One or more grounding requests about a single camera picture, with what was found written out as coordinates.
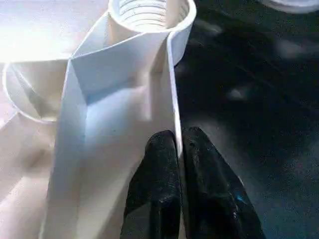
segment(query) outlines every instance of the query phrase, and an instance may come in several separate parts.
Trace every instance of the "white plastic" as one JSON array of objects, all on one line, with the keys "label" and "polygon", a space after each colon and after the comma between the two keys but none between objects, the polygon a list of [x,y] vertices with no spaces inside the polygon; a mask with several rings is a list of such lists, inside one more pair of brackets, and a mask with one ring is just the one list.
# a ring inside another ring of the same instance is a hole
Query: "white plastic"
[{"label": "white plastic", "polygon": [[15,113],[0,129],[0,238],[34,239],[45,212],[53,125]]},{"label": "white plastic", "polygon": [[[42,239],[118,239],[128,183],[149,137],[173,131],[181,156],[173,67],[184,54],[194,2],[166,4],[165,24],[148,23],[146,32],[117,18],[119,3],[110,1],[68,63]],[[185,16],[177,13],[184,4]]]},{"label": "white plastic", "polygon": [[8,64],[3,90],[22,115],[36,122],[56,122],[66,65],[67,59]]}]

